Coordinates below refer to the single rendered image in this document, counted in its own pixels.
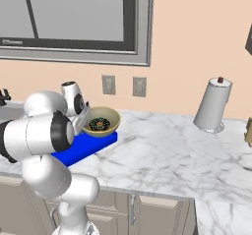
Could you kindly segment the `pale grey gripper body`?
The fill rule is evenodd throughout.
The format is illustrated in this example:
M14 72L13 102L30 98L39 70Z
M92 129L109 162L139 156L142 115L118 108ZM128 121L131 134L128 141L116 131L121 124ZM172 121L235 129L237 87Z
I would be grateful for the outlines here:
M82 110L82 112L73 118L72 124L76 136L78 136L82 132L83 128L87 125L90 113L91 113L90 105L88 102L86 102L86 105Z

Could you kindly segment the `black tap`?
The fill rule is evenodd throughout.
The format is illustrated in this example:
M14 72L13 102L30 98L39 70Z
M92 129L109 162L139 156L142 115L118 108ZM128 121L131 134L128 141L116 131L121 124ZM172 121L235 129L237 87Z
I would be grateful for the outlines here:
M11 100L11 96L6 88L0 89L0 106L5 106L7 100Z

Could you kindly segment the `dark sprinkled donut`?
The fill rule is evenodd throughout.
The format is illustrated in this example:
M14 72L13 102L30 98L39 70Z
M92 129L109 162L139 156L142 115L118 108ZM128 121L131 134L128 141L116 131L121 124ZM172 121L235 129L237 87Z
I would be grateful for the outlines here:
M103 117L94 118L90 123L89 126L92 131L106 131L110 126L110 122Z

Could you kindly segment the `tan object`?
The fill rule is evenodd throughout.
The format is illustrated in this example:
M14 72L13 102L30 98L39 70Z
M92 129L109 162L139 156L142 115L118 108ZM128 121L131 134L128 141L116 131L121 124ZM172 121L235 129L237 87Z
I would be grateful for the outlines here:
M252 147L252 117L249 117L247 125L246 125L246 132L244 133L244 141Z

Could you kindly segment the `tan bowl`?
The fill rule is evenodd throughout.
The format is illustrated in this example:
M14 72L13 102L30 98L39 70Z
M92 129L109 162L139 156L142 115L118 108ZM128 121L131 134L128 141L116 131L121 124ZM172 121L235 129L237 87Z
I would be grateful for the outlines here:
M110 126L108 127L106 131L92 131L91 130L89 123L94 118L97 118L97 117L106 118L110 122ZM97 106L91 109L91 113L90 113L87 125L83 128L83 131L92 137L101 138L101 137L106 137L112 134L119 127L119 124L120 124L120 115L116 110L109 107L105 107L105 106Z

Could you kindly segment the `grey sink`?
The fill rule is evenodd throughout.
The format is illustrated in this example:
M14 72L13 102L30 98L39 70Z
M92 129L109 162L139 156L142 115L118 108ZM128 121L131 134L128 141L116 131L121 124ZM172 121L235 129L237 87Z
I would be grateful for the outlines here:
M24 105L20 102L9 101L6 105L0 106L0 122L16 120L24 114Z

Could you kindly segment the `blue rectangular tray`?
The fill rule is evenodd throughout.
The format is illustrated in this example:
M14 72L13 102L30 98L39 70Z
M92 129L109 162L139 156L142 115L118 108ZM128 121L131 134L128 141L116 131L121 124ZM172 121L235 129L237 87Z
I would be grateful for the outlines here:
M61 152L53 152L52 156L69 167L116 142L116 132L102 138L92 137L87 134L80 134L75 137L75 140L70 148Z

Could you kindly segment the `beige cupboard door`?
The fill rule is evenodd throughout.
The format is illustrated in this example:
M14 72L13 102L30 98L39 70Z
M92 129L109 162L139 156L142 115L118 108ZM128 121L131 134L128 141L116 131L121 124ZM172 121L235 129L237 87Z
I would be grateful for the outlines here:
M99 235L129 235L127 194L100 190L97 199L87 205L87 214Z
M137 235L193 235L193 202L140 196L137 224Z
M0 176L0 230L13 235L50 235L44 202L20 178Z

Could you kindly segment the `grey framed window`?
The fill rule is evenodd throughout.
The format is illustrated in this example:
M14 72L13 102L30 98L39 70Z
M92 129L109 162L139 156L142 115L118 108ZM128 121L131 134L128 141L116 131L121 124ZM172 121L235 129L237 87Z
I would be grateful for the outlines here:
M153 0L0 0L0 59L148 66Z

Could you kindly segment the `grey wall outlet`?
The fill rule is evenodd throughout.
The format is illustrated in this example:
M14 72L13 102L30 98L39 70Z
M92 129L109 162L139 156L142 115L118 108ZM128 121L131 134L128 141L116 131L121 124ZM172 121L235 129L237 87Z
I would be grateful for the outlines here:
M102 76L102 92L104 94L116 94L114 76Z
M133 95L145 97L146 90L147 90L147 79L140 78L140 77L134 77L133 78Z

